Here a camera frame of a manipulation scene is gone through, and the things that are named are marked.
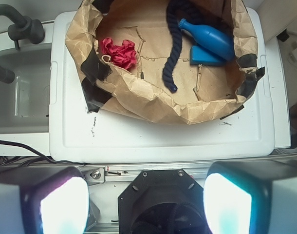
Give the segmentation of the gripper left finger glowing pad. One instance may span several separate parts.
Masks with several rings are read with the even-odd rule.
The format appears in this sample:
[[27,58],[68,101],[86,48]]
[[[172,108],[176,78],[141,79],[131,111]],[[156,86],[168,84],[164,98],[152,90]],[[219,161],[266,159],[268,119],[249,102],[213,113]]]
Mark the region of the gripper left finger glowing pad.
[[89,189],[75,166],[0,166],[0,234],[82,234]]

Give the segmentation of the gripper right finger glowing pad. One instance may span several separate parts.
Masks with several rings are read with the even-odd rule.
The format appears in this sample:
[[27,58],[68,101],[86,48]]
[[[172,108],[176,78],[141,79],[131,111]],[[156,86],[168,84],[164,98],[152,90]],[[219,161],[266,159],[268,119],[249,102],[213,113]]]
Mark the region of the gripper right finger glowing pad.
[[297,160],[216,161],[203,204],[214,234],[297,234]]

